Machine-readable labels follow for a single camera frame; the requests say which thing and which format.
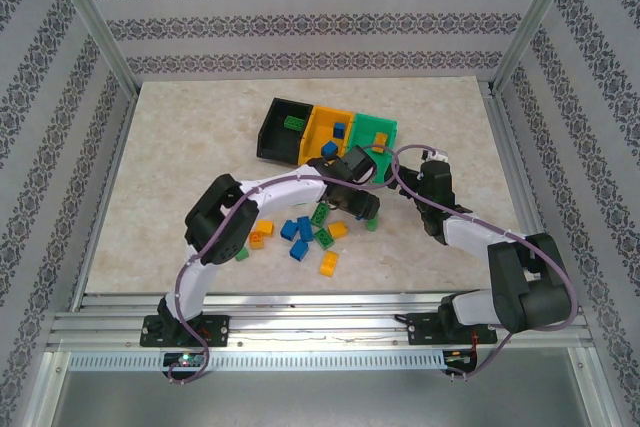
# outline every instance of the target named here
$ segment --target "marble surface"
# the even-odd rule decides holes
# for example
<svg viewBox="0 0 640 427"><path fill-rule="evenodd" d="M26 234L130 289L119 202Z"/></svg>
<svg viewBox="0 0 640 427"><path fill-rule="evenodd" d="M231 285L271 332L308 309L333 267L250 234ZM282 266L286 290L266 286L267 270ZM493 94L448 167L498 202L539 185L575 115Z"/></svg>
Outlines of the marble surface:
<svg viewBox="0 0 640 427"><path fill-rule="evenodd" d="M93 261L87 292L164 292L185 257L184 217L211 182L229 172L253 180L289 170L255 156L273 97L326 105L398 121L396 147L425 143L449 152L458 202L517 230L475 78L304 79L145 83ZM402 163L420 165L420 152ZM224 264L212 292L409 291L479 288L488 269L443 247L422 229L413 202L382 189L379 228L338 211L347 237L333 278L318 274L323 257L310 245L303 262L275 235L242 262ZM300 205L270 217L311 215Z"/></svg>

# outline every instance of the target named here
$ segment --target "black bin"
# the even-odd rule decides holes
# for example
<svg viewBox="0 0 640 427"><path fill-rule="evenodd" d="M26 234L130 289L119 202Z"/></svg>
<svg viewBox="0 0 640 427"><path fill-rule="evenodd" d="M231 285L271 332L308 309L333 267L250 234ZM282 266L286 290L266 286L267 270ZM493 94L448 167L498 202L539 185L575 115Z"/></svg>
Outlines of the black bin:
<svg viewBox="0 0 640 427"><path fill-rule="evenodd" d="M274 98L258 134L258 157L298 165L300 141L312 110L311 104ZM284 126L289 115L304 120L304 127L300 132Z"/></svg>

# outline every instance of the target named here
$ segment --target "yellow bin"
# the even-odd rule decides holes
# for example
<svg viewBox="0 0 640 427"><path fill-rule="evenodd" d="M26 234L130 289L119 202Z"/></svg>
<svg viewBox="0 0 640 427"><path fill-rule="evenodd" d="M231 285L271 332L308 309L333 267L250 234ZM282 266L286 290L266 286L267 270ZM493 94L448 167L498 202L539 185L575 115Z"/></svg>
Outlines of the yellow bin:
<svg viewBox="0 0 640 427"><path fill-rule="evenodd" d="M347 151L347 142L349 135L351 135L354 118L355 114L352 112L314 105L300 141L298 165L302 165L314 157L322 157L322 147L330 140L338 146L338 155L342 157ZM333 126L336 122L342 122L346 127L344 139L336 139L333 136Z"/></svg>

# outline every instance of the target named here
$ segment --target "gray floor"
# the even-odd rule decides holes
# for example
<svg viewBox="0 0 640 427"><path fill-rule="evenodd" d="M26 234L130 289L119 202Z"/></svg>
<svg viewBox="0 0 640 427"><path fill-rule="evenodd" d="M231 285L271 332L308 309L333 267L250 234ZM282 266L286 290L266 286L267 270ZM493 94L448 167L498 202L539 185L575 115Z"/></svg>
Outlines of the gray floor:
<svg viewBox="0 0 640 427"><path fill-rule="evenodd" d="M55 426L582 426L566 351L507 350L469 382L433 372L69 373Z"/></svg>

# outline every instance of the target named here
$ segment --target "patterned wallpaper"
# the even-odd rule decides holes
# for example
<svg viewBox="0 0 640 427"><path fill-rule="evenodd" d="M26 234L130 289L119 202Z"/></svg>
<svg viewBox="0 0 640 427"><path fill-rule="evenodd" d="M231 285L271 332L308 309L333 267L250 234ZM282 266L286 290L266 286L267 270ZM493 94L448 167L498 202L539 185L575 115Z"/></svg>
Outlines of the patterned wallpaper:
<svg viewBox="0 0 640 427"><path fill-rule="evenodd" d="M96 2L140 80L489 80L531 0Z"/></svg>
<svg viewBox="0 0 640 427"><path fill-rule="evenodd" d="M0 0L0 426L69 308L128 101L70 0Z"/></svg>
<svg viewBox="0 0 640 427"><path fill-rule="evenodd" d="M637 6L554 0L503 97L624 425L640 425Z"/></svg>

